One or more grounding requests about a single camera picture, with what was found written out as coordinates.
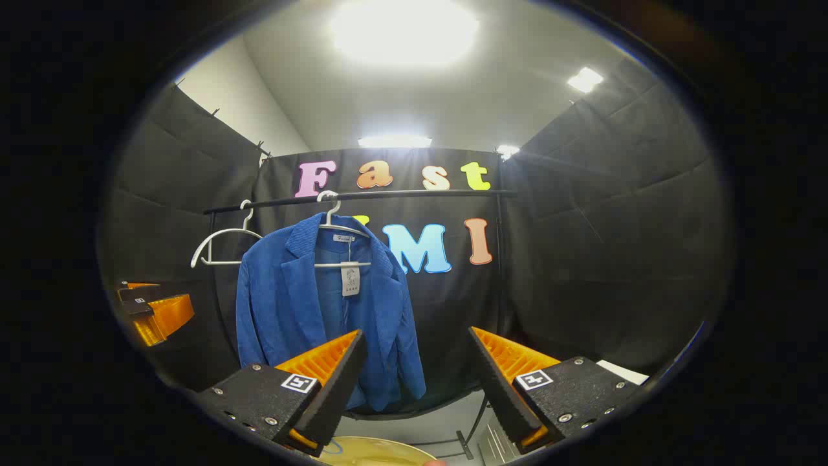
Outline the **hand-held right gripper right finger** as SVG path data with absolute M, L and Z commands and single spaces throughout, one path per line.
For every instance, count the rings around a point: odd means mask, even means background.
M 521 454 L 579 436 L 641 387 L 586 357 L 559 361 L 478 327 L 468 336 L 480 386 Z

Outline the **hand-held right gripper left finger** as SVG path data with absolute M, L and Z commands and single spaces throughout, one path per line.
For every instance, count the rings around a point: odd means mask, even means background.
M 334 436 L 367 360 L 357 329 L 277 366 L 250 364 L 197 395 L 208 416 L 318 458 Z

